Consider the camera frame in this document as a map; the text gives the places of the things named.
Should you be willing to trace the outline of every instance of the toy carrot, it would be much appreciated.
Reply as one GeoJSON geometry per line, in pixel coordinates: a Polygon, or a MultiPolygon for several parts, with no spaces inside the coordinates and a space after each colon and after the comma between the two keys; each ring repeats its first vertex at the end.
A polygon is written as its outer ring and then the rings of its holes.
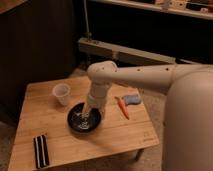
{"type": "Polygon", "coordinates": [[[129,119],[129,114],[126,108],[126,104],[125,101],[119,97],[115,96],[115,99],[118,101],[118,106],[120,107],[122,113],[124,114],[124,116],[126,117],[126,119],[129,119]]]}

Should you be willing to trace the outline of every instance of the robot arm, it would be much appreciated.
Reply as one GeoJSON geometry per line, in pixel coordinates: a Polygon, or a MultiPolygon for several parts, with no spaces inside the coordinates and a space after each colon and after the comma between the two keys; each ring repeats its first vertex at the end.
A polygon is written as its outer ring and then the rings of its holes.
{"type": "Polygon", "coordinates": [[[167,96],[163,171],[213,170],[213,66],[160,65],[117,68],[107,61],[89,67],[87,105],[101,112],[111,83],[167,96]]]}
{"type": "Polygon", "coordinates": [[[90,108],[103,109],[107,91],[112,83],[167,94],[175,80],[204,66],[173,64],[118,68],[112,61],[92,64],[88,68],[91,87],[87,96],[87,105],[90,108]]]}

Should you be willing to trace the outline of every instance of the black bowl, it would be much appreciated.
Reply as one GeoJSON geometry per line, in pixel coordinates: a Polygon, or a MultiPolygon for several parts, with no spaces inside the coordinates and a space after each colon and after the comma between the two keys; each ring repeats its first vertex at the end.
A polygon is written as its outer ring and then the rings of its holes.
{"type": "Polygon", "coordinates": [[[82,117],[84,103],[75,105],[68,114],[69,126],[76,132],[88,133],[94,130],[101,121],[101,114],[98,109],[92,108],[88,117],[82,117]]]}

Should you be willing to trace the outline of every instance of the floor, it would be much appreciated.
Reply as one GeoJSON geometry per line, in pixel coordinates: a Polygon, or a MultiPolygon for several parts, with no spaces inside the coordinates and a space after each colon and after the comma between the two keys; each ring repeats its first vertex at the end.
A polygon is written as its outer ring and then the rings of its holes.
{"type": "MultiPolygon", "coordinates": [[[[76,69],[71,77],[85,75],[82,69],[76,69]]],[[[153,125],[160,139],[160,145],[144,150],[138,162],[135,162],[136,151],[114,156],[79,162],[70,166],[51,169],[53,171],[160,171],[162,156],[163,109],[165,96],[145,91],[142,96],[153,125]]],[[[0,122],[0,171],[6,171],[15,137],[15,128],[0,122]]]]}

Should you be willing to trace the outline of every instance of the wall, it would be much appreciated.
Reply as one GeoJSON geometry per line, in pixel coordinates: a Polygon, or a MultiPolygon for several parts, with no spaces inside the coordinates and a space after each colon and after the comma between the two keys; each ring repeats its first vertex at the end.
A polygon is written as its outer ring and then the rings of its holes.
{"type": "Polygon", "coordinates": [[[0,15],[0,119],[18,120],[28,83],[72,72],[77,36],[72,0],[30,0],[0,15]]]}

